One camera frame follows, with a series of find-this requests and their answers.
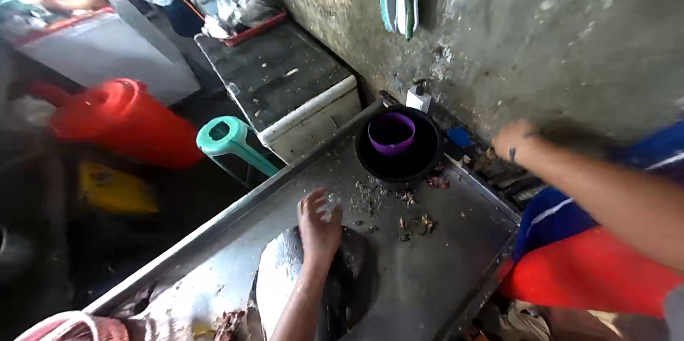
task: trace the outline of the forearm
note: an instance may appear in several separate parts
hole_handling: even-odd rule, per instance
[[[677,185],[536,137],[525,140],[515,160],[646,256],[684,270],[684,190]]]
[[[313,341],[329,265],[320,267],[304,262],[301,278],[280,315],[270,341]]]

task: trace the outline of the purple container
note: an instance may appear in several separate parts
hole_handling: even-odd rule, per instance
[[[388,112],[368,125],[368,137],[378,153],[394,157],[405,153],[413,144],[416,126],[411,118],[400,112]]]

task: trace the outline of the green stool leg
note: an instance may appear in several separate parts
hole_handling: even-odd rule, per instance
[[[273,177],[278,172],[277,167],[268,162],[263,155],[259,154],[247,143],[235,144],[230,148],[230,151],[269,177]]]
[[[197,147],[233,177],[235,175],[221,165],[216,157],[235,154],[267,176],[275,175],[278,168],[247,144],[246,138],[249,129],[250,126],[247,123],[236,117],[214,118],[204,125],[197,134]]]

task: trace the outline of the red plastic barrel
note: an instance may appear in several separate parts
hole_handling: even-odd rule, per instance
[[[58,139],[94,143],[166,167],[188,167],[203,156],[195,127],[132,79],[114,79],[74,95],[51,124]]]

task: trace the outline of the hand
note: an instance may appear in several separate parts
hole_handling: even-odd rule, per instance
[[[492,140],[497,155],[504,160],[511,160],[511,149],[519,150],[525,140],[537,136],[537,127],[527,119],[518,119],[501,128]]]
[[[330,222],[322,221],[326,211],[319,212],[318,209],[328,203],[328,199],[323,197],[325,192],[326,188],[317,188],[303,197],[297,206],[297,213],[304,248],[304,266],[327,273],[340,245],[342,208],[335,206]]]

